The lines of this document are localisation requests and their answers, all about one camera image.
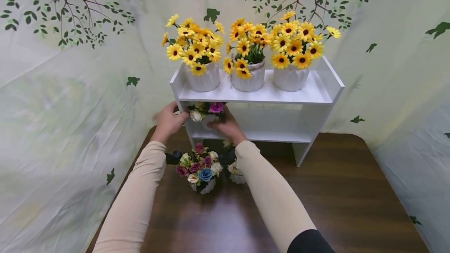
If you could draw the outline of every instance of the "beige sleeve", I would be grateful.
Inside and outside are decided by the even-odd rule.
[[[305,230],[316,229],[305,207],[288,182],[250,141],[236,147],[240,169],[280,252],[287,252],[293,239]]]
[[[157,141],[142,150],[102,226],[94,253],[139,253],[153,199],[166,168],[166,147]]]

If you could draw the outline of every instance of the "blue rose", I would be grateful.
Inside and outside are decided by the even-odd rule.
[[[213,177],[213,171],[210,168],[204,168],[200,173],[198,174],[198,178],[201,181],[209,182],[211,178]]]

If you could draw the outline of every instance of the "white flower pot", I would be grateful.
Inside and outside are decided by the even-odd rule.
[[[231,174],[230,179],[231,179],[231,181],[235,182],[236,184],[245,183],[245,178],[243,175]]]
[[[231,77],[231,84],[233,84],[234,88],[244,92],[253,92],[263,87],[264,74],[266,73],[264,61],[265,59],[261,63],[248,65],[248,70],[252,74],[249,79],[239,78],[234,70]]]
[[[285,69],[273,71],[273,84],[284,91],[298,91],[305,85],[309,72],[309,69],[298,69],[290,64]]]
[[[197,92],[208,92],[216,89],[220,84],[219,66],[211,62],[207,64],[207,71],[202,76],[193,75],[189,66],[184,66],[187,82],[192,90]]]
[[[214,178],[211,181],[209,181],[208,185],[200,192],[200,194],[207,194],[207,193],[209,193],[210,191],[213,190],[215,185],[216,185],[216,178]],[[192,188],[193,191],[196,191],[196,187],[197,187],[197,185],[191,184],[191,188]]]

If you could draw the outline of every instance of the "left hand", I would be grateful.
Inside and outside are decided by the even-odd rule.
[[[164,106],[162,110],[154,116],[157,122],[156,131],[150,141],[159,141],[166,144],[170,136],[175,134],[183,123],[188,119],[189,112],[184,111],[181,114],[174,114],[178,111],[177,102],[173,101]]]

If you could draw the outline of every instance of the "white wooden shelf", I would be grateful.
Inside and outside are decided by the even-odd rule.
[[[344,89],[344,84],[325,57],[320,58],[317,69],[311,70],[305,87],[297,92],[275,87],[273,70],[267,69],[264,85],[258,91],[247,93],[235,89],[229,76],[220,70],[219,87],[200,93],[187,84],[183,66],[181,64],[170,82],[180,110],[186,109],[192,102],[302,104],[301,110],[230,108],[249,140],[292,143],[297,166],[305,158]],[[190,119],[186,122],[186,131],[192,145],[204,139],[224,139],[218,131]]]

